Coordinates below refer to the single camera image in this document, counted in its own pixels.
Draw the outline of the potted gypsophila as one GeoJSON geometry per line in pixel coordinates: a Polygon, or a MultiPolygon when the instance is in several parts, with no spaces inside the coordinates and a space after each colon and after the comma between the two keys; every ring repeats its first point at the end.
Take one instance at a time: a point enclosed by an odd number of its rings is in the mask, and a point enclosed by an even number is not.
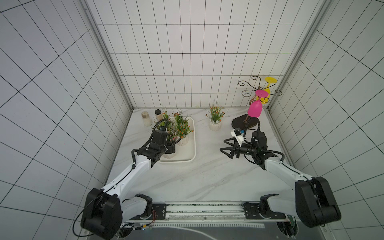
{"type": "Polygon", "coordinates": [[[221,121],[226,112],[224,107],[218,106],[217,103],[213,103],[206,114],[206,117],[210,119],[209,128],[211,131],[217,132],[221,128],[221,121]]]}
{"type": "Polygon", "coordinates": [[[174,130],[175,124],[174,124],[173,120],[171,119],[170,115],[168,114],[168,111],[164,110],[161,113],[161,116],[162,116],[162,119],[161,119],[160,123],[158,124],[158,126],[156,127],[156,129],[161,130],[161,131],[165,131],[170,136],[173,136],[175,133],[175,130],[174,130]]]}
{"type": "Polygon", "coordinates": [[[188,122],[182,124],[176,124],[176,134],[180,138],[178,142],[179,146],[185,146],[189,142],[189,134],[194,130],[191,129],[191,126],[188,122]]]}
{"type": "Polygon", "coordinates": [[[188,124],[187,117],[183,116],[183,110],[177,110],[173,113],[175,119],[175,126],[181,127],[182,129],[188,124]]]}

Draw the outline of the white storage tray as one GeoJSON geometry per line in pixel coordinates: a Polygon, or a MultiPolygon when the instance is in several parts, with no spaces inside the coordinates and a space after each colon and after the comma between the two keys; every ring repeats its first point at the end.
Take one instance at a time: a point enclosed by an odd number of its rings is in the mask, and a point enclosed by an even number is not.
{"type": "Polygon", "coordinates": [[[164,154],[160,162],[163,163],[184,163],[191,162],[196,157],[196,136],[195,136],[195,122],[192,118],[187,117],[191,129],[194,130],[189,134],[189,142],[185,146],[179,146],[180,138],[176,134],[176,126],[174,126],[175,133],[173,136],[168,136],[167,141],[176,144],[175,154],[164,154]]]}

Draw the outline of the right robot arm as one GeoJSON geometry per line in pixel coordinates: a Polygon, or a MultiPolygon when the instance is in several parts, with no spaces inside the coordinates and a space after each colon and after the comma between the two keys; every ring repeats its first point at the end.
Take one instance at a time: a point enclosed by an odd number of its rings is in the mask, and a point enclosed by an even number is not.
{"type": "Polygon", "coordinates": [[[341,220],[342,213],[325,178],[312,177],[286,164],[283,153],[268,149],[263,132],[254,131],[250,141],[244,139],[239,129],[231,135],[224,140],[227,147],[221,148],[221,153],[230,159],[251,157],[250,163],[275,175],[290,188],[285,194],[272,193],[260,198],[258,213],[263,219],[280,213],[297,217],[310,228],[341,220]]]}

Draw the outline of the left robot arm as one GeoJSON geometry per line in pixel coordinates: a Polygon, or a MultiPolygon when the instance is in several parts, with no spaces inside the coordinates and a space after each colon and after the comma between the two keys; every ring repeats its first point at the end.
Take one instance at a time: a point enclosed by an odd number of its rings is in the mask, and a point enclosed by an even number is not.
{"type": "Polygon", "coordinates": [[[132,223],[133,218],[155,220],[152,198],[143,194],[136,194],[131,199],[126,196],[140,176],[166,153],[170,147],[166,143],[168,136],[162,130],[152,131],[141,148],[131,151],[133,162],[121,174],[101,189],[93,188],[88,193],[81,214],[82,229],[104,240],[111,240],[113,237],[125,238],[132,231],[146,228],[146,225],[132,223]]]}

